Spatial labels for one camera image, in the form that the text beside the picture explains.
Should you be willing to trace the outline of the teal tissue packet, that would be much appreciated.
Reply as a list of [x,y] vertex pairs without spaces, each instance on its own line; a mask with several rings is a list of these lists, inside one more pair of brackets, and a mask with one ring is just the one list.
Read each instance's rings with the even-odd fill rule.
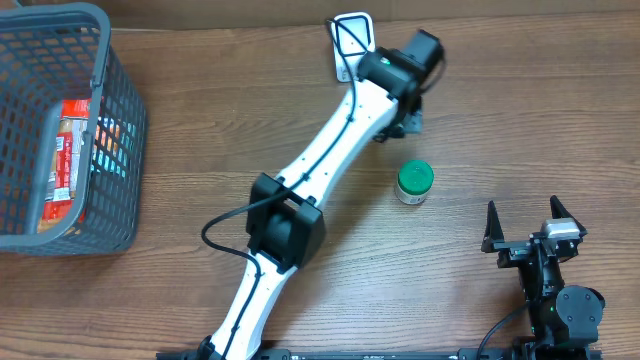
[[136,127],[131,123],[99,117],[91,171],[108,172],[126,178],[136,132]]

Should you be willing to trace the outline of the green lid jar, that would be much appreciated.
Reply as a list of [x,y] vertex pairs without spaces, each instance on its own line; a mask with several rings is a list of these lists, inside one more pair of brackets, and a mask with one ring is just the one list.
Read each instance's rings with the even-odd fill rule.
[[426,200],[434,179],[434,171],[427,162],[410,160],[399,169],[394,192],[401,202],[418,205]]

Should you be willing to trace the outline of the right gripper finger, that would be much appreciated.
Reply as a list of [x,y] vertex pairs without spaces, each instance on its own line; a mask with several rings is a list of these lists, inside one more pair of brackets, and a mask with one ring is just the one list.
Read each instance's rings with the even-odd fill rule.
[[493,201],[488,203],[486,227],[481,245],[484,253],[497,252],[505,243],[504,234],[499,221],[497,208]]
[[553,219],[570,218],[574,221],[581,235],[587,234],[587,229],[564,207],[556,195],[550,197],[550,207]]

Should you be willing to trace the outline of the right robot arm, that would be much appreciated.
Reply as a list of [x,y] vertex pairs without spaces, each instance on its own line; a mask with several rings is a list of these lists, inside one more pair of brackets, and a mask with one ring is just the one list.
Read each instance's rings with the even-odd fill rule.
[[[579,255],[587,229],[556,197],[551,215],[526,240],[505,240],[494,202],[488,203],[481,245],[484,253],[498,255],[497,266],[516,268],[524,304],[496,323],[476,350],[477,359],[599,359],[590,346],[598,341],[606,301],[593,288],[567,286],[560,265]],[[519,315],[527,313],[532,334],[518,337],[510,348],[487,350],[491,337]]]

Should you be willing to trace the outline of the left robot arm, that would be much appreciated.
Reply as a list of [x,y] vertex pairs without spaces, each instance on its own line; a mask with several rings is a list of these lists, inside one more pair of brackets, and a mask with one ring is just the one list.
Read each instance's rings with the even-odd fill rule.
[[197,350],[199,359],[250,359],[284,285],[315,255],[326,234],[324,202],[370,140],[396,135],[445,66],[439,38],[418,30],[403,49],[365,50],[347,76],[350,88],[307,148],[276,177],[261,174],[248,205],[205,224],[246,214],[247,266],[222,325]]

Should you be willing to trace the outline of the red snack package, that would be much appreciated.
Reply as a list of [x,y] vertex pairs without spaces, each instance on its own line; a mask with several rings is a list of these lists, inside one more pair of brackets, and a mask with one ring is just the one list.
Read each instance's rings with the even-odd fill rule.
[[37,231],[57,225],[71,210],[76,196],[78,167],[87,128],[90,99],[64,100],[55,138],[43,213]]

